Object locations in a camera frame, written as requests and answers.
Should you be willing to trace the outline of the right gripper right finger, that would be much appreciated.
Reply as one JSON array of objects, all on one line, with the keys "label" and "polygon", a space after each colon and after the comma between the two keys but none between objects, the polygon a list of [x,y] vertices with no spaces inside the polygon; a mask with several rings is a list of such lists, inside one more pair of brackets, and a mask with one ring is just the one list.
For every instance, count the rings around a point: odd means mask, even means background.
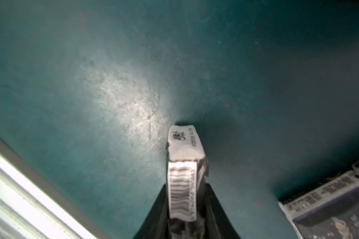
[{"label": "right gripper right finger", "polygon": [[240,239],[210,184],[205,184],[206,239]]}]

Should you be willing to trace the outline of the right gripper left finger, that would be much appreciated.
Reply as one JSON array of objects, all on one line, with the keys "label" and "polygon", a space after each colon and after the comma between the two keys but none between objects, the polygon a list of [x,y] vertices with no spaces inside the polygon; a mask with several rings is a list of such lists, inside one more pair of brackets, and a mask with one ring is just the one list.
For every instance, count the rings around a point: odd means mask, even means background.
[{"label": "right gripper left finger", "polygon": [[170,239],[167,186],[164,184],[134,239]]}]

